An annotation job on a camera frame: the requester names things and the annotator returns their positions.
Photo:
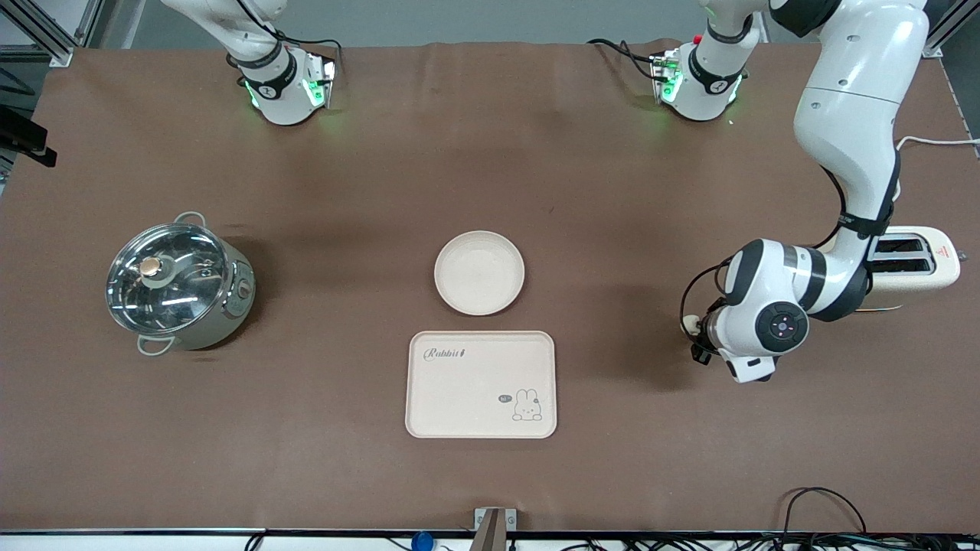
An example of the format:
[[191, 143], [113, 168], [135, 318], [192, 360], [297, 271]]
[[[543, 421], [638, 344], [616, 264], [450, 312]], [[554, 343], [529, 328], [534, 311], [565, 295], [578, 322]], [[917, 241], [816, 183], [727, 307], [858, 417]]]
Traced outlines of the aluminium frame profile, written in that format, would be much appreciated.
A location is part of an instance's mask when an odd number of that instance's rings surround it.
[[926, 0], [924, 8], [929, 32], [923, 47], [923, 58], [941, 58], [943, 46], [980, 10], [980, 0]]
[[47, 58], [70, 65], [91, 43], [106, 0], [0, 0], [0, 58]]

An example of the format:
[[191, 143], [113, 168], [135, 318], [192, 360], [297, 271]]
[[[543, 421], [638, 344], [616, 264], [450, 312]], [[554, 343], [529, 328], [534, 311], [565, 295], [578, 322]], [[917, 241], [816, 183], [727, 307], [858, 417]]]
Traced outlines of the cream two-slot toaster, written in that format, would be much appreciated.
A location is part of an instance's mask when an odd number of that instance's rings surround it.
[[871, 283], [858, 311], [895, 311], [941, 292], [959, 279], [967, 258], [941, 230], [889, 227], [869, 260]]

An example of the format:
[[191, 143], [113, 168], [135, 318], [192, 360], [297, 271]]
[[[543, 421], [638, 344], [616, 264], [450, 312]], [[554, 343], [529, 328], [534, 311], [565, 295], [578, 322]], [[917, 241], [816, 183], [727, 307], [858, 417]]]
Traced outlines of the beige rabbit print tray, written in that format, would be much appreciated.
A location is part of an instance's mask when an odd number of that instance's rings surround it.
[[407, 352], [406, 430], [417, 439], [554, 434], [554, 341], [543, 331], [423, 331]]

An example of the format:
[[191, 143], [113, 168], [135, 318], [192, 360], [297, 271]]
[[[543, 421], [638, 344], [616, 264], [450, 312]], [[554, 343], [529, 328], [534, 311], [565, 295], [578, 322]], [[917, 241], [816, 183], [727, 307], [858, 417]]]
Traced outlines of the brown table cloth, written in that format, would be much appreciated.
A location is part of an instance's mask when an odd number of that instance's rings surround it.
[[[0, 196], [0, 529], [766, 530], [795, 489], [876, 531], [980, 531], [980, 161], [907, 144], [893, 219], [944, 230], [959, 281], [816, 322], [767, 383], [690, 358], [684, 287], [756, 238], [808, 244], [835, 189], [793, 115], [819, 49], [764, 44], [725, 118], [683, 121], [584, 45], [349, 48], [336, 111], [260, 118], [218, 51], [85, 50], [44, 81], [55, 168]], [[229, 338], [147, 357], [109, 265], [196, 210], [252, 262]], [[439, 296], [452, 238], [524, 257], [508, 309]], [[546, 439], [417, 439], [423, 331], [543, 331]]]

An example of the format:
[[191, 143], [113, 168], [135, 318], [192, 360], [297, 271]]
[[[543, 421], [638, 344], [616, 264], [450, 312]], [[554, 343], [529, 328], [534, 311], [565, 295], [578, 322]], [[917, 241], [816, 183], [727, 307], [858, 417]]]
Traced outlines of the beige round plate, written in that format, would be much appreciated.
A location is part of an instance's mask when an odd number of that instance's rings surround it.
[[491, 316], [518, 299], [526, 276], [521, 251], [499, 233], [473, 230], [452, 238], [433, 268], [436, 290], [452, 310]]

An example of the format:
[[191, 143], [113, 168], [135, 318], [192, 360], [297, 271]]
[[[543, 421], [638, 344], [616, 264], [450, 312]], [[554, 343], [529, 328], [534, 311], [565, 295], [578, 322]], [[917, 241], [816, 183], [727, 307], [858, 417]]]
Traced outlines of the steel electric cooking pot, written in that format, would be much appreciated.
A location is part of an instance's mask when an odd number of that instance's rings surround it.
[[147, 357], [158, 357], [172, 350], [200, 350], [213, 347], [229, 338], [243, 324], [256, 297], [256, 276], [252, 262], [230, 242], [217, 236], [207, 224], [206, 217], [196, 210], [186, 210], [171, 222], [199, 224], [220, 240], [230, 259], [228, 277], [217, 304], [201, 320], [172, 334], [148, 336], [134, 334], [138, 351]]

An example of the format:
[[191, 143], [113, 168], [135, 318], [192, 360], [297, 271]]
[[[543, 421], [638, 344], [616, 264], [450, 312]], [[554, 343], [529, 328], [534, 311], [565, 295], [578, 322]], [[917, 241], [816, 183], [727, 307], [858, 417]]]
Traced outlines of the glass pot lid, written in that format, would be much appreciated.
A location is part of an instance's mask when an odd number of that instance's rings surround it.
[[120, 326], [162, 336], [189, 327], [217, 304], [230, 259], [199, 224], [158, 224], [132, 238], [109, 263], [106, 301]]

